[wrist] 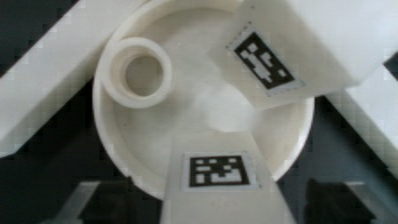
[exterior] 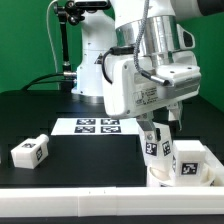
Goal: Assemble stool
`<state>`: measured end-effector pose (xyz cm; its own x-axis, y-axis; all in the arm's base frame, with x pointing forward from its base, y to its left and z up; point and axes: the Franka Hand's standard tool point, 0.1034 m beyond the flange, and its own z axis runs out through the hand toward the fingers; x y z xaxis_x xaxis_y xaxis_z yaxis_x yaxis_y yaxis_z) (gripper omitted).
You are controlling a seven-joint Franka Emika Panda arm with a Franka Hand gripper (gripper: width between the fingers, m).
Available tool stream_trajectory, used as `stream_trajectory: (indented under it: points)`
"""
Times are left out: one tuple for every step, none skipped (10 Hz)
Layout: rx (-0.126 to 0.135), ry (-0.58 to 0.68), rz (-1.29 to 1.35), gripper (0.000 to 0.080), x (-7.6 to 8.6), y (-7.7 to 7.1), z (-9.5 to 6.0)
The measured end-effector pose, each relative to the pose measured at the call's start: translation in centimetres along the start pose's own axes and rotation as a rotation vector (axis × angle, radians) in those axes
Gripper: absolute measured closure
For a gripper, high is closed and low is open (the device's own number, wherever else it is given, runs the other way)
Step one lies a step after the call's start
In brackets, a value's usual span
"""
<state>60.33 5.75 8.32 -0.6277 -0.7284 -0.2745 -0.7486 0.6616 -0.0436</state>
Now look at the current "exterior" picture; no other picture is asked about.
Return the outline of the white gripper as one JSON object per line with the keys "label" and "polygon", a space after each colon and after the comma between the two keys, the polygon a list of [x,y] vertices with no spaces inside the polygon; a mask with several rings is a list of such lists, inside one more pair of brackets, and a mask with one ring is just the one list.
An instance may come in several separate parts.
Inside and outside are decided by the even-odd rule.
{"label": "white gripper", "polygon": [[137,117],[140,133],[147,142],[161,140],[160,129],[156,128],[154,115],[148,113],[167,106],[168,120],[177,121],[182,129],[182,100],[198,94],[200,68],[193,52],[176,52],[173,63],[156,68],[159,78],[169,80],[167,86],[159,85],[139,74],[133,56],[109,56],[106,73],[112,83],[103,80],[103,96],[106,113],[113,119]]}

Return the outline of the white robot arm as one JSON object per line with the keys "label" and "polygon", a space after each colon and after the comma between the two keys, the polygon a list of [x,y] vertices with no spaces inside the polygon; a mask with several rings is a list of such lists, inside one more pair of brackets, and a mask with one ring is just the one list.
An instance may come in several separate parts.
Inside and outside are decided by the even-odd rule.
{"label": "white robot arm", "polygon": [[83,59],[78,87],[104,99],[112,118],[134,117],[145,140],[160,139],[150,113],[198,94],[194,36],[179,22],[224,12],[224,0],[74,0]]}

